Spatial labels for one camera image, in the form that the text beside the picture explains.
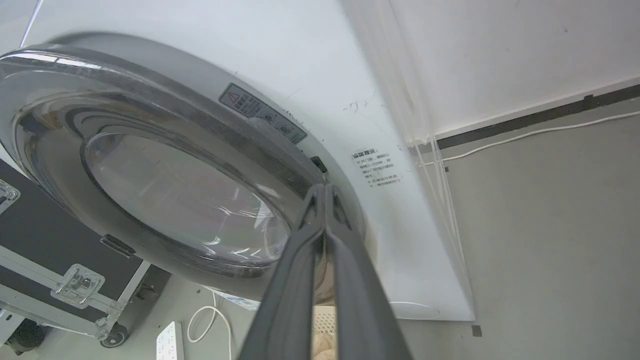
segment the washing machine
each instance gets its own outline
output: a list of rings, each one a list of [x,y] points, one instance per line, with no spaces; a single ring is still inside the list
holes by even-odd
[[[464,260],[338,1],[32,10],[0,57],[3,159],[105,246],[260,300],[307,190],[331,182],[399,318],[474,319]]]

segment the warning label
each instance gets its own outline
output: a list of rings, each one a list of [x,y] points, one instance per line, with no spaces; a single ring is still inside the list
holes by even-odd
[[[214,290],[214,289],[210,289],[211,291],[215,292],[216,294],[222,296],[223,298],[238,304],[240,306],[242,306],[243,308],[247,309],[247,310],[251,310],[251,311],[256,311],[258,310],[258,307],[260,307],[260,302],[259,301],[255,301],[255,300],[249,300],[249,299],[245,299],[243,297],[236,297],[233,296],[231,294],[228,293],[223,293],[222,291],[219,290]]]
[[[307,137],[307,133],[296,124],[236,84],[229,84],[218,100],[246,117],[258,117],[266,121],[292,143],[299,143]]]
[[[358,166],[371,188],[399,183],[402,177],[396,174],[395,165],[388,153],[368,149],[353,153],[353,162]]]

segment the front-load washer door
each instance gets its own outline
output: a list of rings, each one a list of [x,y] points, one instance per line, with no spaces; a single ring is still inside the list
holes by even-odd
[[[60,45],[0,58],[0,142],[107,244],[250,299],[261,298],[307,190],[324,181],[266,121]],[[326,288],[322,250],[317,264]]]

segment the white wall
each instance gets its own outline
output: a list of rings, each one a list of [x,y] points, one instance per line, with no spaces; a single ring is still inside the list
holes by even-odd
[[[640,83],[637,0],[390,0],[443,136]]]

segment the warning triangle symbol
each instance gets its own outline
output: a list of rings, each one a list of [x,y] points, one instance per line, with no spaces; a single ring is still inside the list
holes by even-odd
[[[236,102],[236,100],[238,100],[238,97],[240,97],[240,95],[234,94],[232,92],[228,93],[228,95],[229,95],[229,99],[231,99],[231,102]]]

